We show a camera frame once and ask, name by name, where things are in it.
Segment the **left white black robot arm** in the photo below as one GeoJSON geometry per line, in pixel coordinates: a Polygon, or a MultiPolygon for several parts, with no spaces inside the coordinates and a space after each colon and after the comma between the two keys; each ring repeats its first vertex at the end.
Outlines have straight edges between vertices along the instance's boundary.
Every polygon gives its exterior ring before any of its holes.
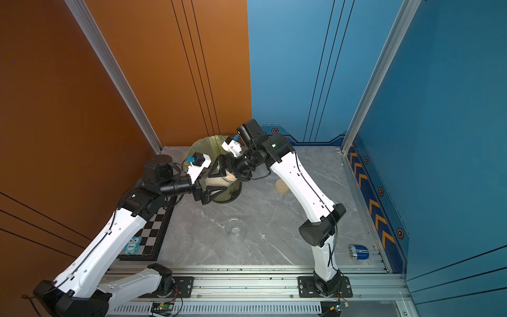
{"type": "Polygon", "coordinates": [[[143,177],[119,200],[111,218],[77,259],[54,280],[41,281],[33,297],[51,316],[106,316],[137,297],[166,298],[176,288],[172,270],[151,264],[140,273],[112,285],[101,282],[108,268],[157,212],[176,206],[178,198],[193,195],[202,204],[225,191],[216,179],[235,174],[234,157],[219,155],[215,162],[196,153],[186,172],[169,155],[155,155],[144,164],[143,177]]]}

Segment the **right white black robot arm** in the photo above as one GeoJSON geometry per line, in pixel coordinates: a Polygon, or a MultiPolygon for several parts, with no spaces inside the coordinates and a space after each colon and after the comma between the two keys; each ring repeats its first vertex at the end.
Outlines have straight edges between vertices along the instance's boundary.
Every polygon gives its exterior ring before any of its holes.
{"type": "Polygon", "coordinates": [[[307,220],[299,227],[301,237],[312,247],[314,279],[317,292],[330,297],[343,285],[344,275],[335,263],[338,222],[346,213],[313,181],[287,138],[266,134],[256,120],[237,129],[236,137],[227,137],[221,147],[228,152],[227,170],[238,180],[250,181],[257,167],[265,165],[294,194],[307,220]]]}

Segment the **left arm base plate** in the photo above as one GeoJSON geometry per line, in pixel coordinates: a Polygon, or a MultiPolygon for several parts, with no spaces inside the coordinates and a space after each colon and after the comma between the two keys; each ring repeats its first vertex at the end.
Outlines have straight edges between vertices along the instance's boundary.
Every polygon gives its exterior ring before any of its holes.
{"type": "Polygon", "coordinates": [[[159,288],[153,293],[158,298],[174,298],[180,296],[183,299],[191,297],[194,289],[194,280],[192,276],[176,276],[164,278],[159,288]]]}

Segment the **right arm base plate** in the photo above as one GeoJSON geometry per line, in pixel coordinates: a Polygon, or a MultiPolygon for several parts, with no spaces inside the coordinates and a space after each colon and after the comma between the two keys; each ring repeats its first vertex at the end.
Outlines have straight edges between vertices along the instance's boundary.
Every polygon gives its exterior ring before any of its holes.
{"type": "Polygon", "coordinates": [[[300,298],[345,298],[350,299],[353,297],[353,290],[348,277],[341,277],[337,290],[332,295],[321,295],[318,293],[318,288],[315,283],[315,279],[310,276],[297,277],[298,282],[298,294],[300,298]]]}

